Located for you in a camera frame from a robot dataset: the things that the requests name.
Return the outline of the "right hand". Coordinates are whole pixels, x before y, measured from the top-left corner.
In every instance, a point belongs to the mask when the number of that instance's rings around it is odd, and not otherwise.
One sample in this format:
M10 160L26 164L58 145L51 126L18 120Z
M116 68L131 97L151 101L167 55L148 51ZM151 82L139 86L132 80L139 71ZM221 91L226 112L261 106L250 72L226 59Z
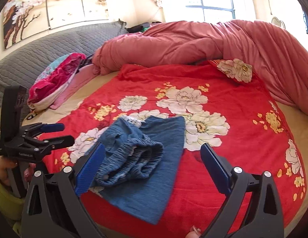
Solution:
M192 226L190 228L189 233L185 236L185 238L199 238L201 235L200 228L197 228L196 226Z

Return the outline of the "left hand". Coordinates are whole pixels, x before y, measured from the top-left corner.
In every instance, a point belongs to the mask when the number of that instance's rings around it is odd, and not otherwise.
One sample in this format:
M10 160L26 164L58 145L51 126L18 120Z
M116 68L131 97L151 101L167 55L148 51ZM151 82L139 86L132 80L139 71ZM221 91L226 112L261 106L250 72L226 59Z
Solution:
M7 157L0 156L0 181L5 186L11 186L8 177L8 169L13 169L17 166L17 162ZM24 179L30 182L34 174L36 164L30 163L29 167L24 171Z

